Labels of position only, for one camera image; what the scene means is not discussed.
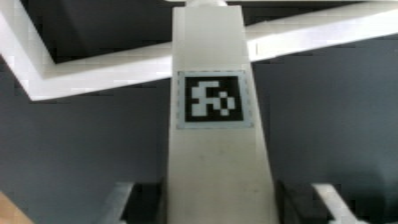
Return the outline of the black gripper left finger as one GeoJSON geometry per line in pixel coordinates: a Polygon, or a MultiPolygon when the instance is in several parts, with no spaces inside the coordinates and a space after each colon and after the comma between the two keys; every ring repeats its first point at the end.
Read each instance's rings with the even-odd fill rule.
{"type": "Polygon", "coordinates": [[[97,224],[166,224],[161,182],[116,183],[97,224]]]}

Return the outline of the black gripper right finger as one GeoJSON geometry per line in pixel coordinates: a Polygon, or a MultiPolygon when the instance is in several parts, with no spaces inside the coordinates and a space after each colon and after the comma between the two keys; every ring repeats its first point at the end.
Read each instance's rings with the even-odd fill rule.
{"type": "Polygon", "coordinates": [[[333,184],[276,185],[282,224],[370,224],[362,220],[333,184]]]}

